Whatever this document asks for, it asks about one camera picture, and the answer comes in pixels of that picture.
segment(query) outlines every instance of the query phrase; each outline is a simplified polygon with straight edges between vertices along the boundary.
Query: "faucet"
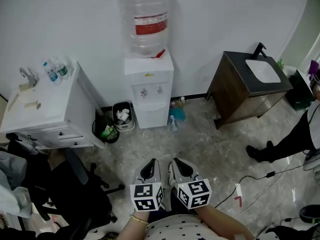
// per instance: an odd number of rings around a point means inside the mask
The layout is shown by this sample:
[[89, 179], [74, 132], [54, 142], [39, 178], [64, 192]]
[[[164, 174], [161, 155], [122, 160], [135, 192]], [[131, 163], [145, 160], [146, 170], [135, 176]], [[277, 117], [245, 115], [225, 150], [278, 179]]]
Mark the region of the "faucet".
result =
[[252, 54], [250, 60], [256, 60], [258, 55], [261, 53], [263, 57], [267, 58], [268, 56], [264, 53], [262, 49], [267, 49], [262, 42], [259, 42], [258, 46], [256, 47], [254, 53]]
[[28, 78], [30, 87], [34, 87], [38, 81], [35, 78], [34, 74], [32, 74], [32, 72], [30, 71], [29, 68], [28, 68], [28, 70], [29, 70], [30, 74], [28, 74], [22, 67], [20, 67], [20, 69], [19, 69], [21, 75], [24, 78]]

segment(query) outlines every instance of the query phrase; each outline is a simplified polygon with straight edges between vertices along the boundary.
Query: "black countertop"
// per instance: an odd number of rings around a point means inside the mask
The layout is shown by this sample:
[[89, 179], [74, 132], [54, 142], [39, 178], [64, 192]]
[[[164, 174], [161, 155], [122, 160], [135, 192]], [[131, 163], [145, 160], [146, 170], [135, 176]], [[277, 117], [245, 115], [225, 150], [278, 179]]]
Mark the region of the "black countertop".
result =
[[234, 68], [237, 70], [239, 76], [242, 78], [246, 88], [250, 93], [250, 96], [281, 93], [289, 91], [293, 88], [286, 75], [272, 57], [265, 58], [262, 55], [259, 55], [256, 60], [269, 63], [279, 76], [281, 82], [265, 83], [256, 78], [255, 74], [251, 71], [246, 63], [246, 60], [250, 60], [252, 56], [251, 53], [224, 51], [224, 54], [230, 60]]

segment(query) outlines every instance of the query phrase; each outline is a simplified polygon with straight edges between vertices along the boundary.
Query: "wrist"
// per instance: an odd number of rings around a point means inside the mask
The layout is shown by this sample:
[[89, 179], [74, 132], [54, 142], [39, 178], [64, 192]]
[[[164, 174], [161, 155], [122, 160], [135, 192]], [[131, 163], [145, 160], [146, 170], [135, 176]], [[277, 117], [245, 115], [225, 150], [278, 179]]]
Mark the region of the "wrist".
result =
[[203, 211], [205, 211], [207, 209], [208, 205], [205, 205], [205, 206], [201, 206], [201, 207], [198, 207], [198, 208], [194, 208], [195, 212], [197, 214], [200, 214], [202, 213]]
[[147, 222], [149, 219], [149, 214], [150, 214], [149, 211], [134, 211], [132, 215], [140, 220]]

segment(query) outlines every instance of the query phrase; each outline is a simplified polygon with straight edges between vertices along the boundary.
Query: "white sink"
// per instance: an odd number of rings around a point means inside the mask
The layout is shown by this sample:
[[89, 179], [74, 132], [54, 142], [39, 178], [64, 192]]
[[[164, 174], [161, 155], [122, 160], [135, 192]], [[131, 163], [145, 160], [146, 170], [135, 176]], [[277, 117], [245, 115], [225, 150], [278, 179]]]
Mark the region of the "white sink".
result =
[[252, 59], [246, 59], [245, 62], [254, 73], [255, 77], [258, 78], [262, 83], [281, 82], [279, 76], [269, 63]]

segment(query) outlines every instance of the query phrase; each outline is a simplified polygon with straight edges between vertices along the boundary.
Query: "star print shirt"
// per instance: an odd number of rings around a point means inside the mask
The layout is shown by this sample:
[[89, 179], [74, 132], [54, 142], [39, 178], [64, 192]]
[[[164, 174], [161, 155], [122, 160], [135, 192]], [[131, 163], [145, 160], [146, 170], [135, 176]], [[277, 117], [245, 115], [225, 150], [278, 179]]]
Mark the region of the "star print shirt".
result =
[[[236, 240], [246, 240], [237, 235]], [[268, 233], [260, 240], [279, 240], [276, 235]], [[173, 215], [153, 223], [145, 230], [144, 240], [226, 240], [218, 236], [203, 221], [193, 215]]]

